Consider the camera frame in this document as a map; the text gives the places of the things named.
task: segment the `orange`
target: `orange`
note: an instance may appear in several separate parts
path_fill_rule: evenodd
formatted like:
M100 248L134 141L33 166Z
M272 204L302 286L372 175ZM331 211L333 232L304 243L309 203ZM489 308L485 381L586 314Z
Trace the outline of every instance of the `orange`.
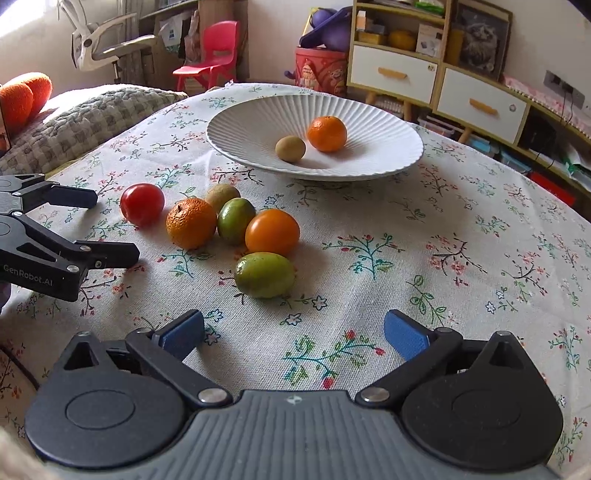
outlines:
M308 140L316 150L336 152L347 143L347 127L335 116L320 116L308 127Z
M166 231L175 245L194 250L216 232L217 214L205 200L189 198L174 204L166 217Z

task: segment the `white plate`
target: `white plate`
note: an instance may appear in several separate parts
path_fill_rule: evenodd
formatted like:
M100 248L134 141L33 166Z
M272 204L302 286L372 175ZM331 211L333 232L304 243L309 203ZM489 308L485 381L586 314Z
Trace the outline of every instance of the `white plate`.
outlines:
M306 139L318 116L340 118L348 131L345 147L323 154L306 141L296 164L280 160L275 144L287 135ZM219 112L207 126L207 140L228 158L298 179L366 180L392 175L415 163L423 141L406 122L371 105L332 95L282 95L238 103Z

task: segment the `red box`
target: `red box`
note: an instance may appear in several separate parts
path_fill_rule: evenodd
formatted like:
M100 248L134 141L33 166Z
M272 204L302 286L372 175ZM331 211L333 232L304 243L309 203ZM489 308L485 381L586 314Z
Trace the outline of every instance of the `red box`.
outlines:
M531 172L529 177L534 182L536 182L540 187L542 187L544 190L547 190L548 192L550 192L556 198L559 198L560 200L562 200L569 207L572 207L574 205L574 203L576 201L576 197L574 195L572 195L571 193L567 192L566 190L564 190L562 187L559 187L558 185L556 185L553 181L547 179L546 177L544 177L543 175L541 175L540 173L538 173L536 171Z

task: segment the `white drawer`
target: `white drawer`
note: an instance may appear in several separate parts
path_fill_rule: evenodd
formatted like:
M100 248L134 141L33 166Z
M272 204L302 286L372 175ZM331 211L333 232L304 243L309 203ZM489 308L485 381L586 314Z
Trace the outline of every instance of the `white drawer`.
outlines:
M526 103L489 83L446 69L437 111L513 143Z
M351 83L430 103L437 64L378 48L353 47Z

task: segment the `plastic chair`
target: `plastic chair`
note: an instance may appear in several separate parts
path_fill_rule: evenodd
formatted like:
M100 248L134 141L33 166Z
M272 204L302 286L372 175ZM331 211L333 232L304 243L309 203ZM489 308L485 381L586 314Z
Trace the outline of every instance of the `plastic chair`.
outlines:
M209 90L217 84L217 77L224 74L236 81L239 28L236 21L224 21L211 25L203 32L205 59L197 65L180 67L173 72L178 77L177 90L184 90L185 80L194 78ZM216 56L216 52L227 52Z
M125 41L100 51L98 50L98 46L101 35L111 27L120 27L129 19L136 17L137 13L121 15L120 17L107 20L100 25L96 25L87 23L86 13L82 7L81 0L59 0L58 5L76 29L74 34L80 36L82 45L78 58L74 56L74 42L72 39L72 60L76 68L83 72L100 69L111 63L115 69L115 83L120 83L121 77L119 76L119 72L121 68L117 65L119 59L130 53L140 51L143 48L150 48L158 40L154 35L144 35L143 37L134 38L133 40Z

